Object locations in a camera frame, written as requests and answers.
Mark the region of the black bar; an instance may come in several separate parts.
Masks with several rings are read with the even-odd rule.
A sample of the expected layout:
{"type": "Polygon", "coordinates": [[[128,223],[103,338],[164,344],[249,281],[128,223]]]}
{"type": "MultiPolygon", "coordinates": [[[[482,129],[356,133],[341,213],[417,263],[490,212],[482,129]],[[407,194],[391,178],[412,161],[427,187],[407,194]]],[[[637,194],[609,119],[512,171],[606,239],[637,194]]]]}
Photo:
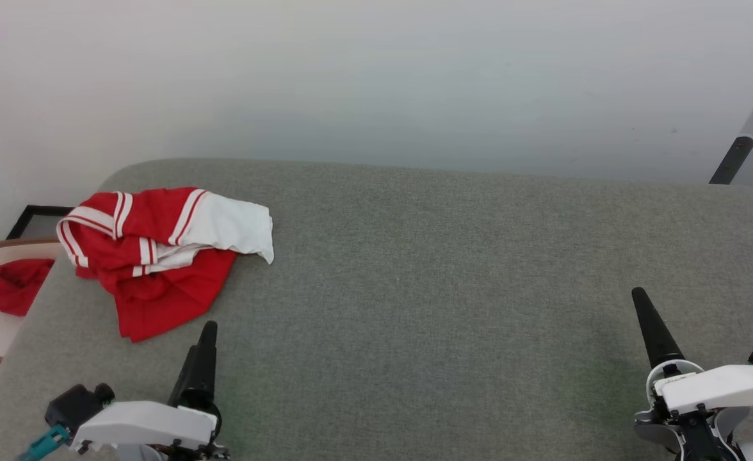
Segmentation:
{"type": "Polygon", "coordinates": [[[740,171],[752,149],[753,138],[748,135],[737,137],[708,183],[721,184],[721,186],[728,186],[728,184],[733,183],[736,174],[740,171]]]}

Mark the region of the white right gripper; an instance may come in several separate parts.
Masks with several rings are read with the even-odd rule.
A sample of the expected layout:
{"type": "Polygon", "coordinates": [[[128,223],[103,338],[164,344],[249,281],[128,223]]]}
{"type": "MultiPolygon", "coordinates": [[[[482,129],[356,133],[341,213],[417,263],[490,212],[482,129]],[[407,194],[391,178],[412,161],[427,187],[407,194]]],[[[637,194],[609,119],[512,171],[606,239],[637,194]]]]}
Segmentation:
{"type": "Polygon", "coordinates": [[[652,367],[649,409],[635,414],[635,433],[675,455],[674,461],[753,461],[753,442],[734,437],[753,408],[753,365],[704,370],[684,354],[643,287],[631,290],[652,367]]]}

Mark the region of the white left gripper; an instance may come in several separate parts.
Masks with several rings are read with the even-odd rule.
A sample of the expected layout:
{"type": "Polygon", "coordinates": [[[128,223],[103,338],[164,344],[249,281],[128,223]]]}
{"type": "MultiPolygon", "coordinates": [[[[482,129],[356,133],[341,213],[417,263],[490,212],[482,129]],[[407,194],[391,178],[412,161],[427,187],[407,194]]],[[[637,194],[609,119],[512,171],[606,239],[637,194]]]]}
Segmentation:
{"type": "Polygon", "coordinates": [[[72,450],[82,455],[112,446],[120,461],[230,461],[229,449],[216,443],[218,416],[201,411],[215,402],[217,335],[218,324],[207,321],[186,354],[169,405],[112,403],[78,427],[72,450]],[[187,388],[195,409],[178,407],[187,388]]]}

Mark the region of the black picture frame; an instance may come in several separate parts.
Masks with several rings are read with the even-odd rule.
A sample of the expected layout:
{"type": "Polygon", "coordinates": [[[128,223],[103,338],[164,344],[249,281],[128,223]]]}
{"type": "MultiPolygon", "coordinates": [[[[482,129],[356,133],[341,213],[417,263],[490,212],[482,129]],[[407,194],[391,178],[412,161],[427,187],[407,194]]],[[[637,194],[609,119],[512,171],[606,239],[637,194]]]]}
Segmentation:
{"type": "Polygon", "coordinates": [[[58,222],[73,210],[66,206],[28,205],[6,236],[13,239],[57,239],[58,222]]]}

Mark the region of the red cloth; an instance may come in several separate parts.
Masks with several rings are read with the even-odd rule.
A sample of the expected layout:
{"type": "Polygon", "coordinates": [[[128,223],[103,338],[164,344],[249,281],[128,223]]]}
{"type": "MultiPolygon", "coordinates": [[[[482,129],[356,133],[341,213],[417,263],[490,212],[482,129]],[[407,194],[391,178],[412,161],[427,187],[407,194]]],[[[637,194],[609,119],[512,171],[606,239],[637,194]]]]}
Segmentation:
{"type": "Polygon", "coordinates": [[[54,259],[22,259],[0,265],[0,312],[26,317],[54,259]]]}

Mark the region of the red and white basketball jersey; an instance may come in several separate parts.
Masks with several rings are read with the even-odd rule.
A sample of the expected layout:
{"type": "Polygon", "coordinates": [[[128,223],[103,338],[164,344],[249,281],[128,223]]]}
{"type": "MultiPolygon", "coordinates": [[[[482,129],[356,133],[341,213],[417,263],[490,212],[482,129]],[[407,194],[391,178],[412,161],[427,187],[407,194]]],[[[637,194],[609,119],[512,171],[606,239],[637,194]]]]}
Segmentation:
{"type": "Polygon", "coordinates": [[[120,336],[134,342],[209,312],[239,255],[274,260],[263,205],[196,187],[100,192],[58,222],[78,277],[113,297],[120,336]]]}

